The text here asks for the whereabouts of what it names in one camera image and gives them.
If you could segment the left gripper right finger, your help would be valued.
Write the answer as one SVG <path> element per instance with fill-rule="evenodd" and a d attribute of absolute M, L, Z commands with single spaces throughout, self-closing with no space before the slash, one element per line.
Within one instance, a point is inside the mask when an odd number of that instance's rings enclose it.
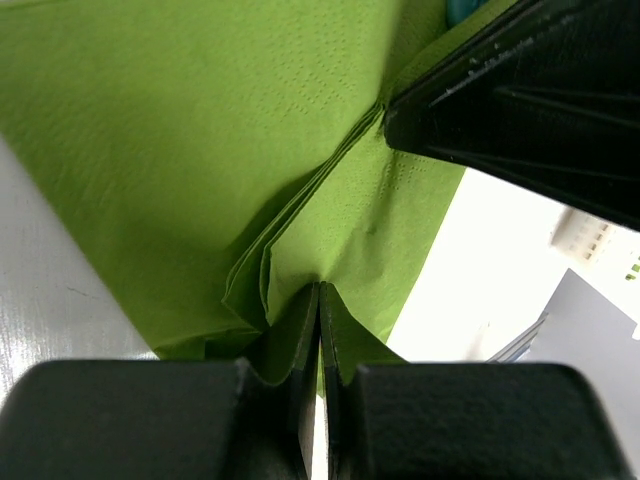
<path fill-rule="evenodd" d="M 334 284 L 322 282 L 318 319 L 327 420 L 329 479 L 340 479 L 343 453 L 344 395 L 356 367 L 379 357 L 380 341 L 349 311 Z"/>

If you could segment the green paper napkin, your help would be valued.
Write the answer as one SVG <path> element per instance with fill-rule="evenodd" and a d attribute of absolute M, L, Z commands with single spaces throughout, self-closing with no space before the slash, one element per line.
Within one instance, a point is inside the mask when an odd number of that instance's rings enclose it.
<path fill-rule="evenodd" d="M 1 132 L 160 358 L 235 356 L 322 280 L 386 340 L 463 168 L 383 117 L 507 8 L 5 1 Z"/>

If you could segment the teal plastic fork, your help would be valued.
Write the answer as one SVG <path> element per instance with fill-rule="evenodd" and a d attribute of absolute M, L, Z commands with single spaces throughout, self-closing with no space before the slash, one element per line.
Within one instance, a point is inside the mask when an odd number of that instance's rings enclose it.
<path fill-rule="evenodd" d="M 462 23 L 476 10 L 487 3 L 487 0 L 447 0 L 446 22 L 449 28 Z"/>

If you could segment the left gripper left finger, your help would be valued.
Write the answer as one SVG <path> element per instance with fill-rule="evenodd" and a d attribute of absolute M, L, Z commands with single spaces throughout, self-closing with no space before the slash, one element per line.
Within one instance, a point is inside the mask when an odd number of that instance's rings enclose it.
<path fill-rule="evenodd" d="M 303 287 L 244 352 L 251 370 L 234 434 L 236 479 L 312 473 L 320 328 L 319 285 Z"/>

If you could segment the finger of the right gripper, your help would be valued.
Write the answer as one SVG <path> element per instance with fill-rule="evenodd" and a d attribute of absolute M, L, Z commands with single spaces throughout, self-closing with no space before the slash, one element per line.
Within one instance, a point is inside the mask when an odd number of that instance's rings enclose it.
<path fill-rule="evenodd" d="M 638 3 L 516 3 L 399 94 L 384 134 L 637 227 Z"/>

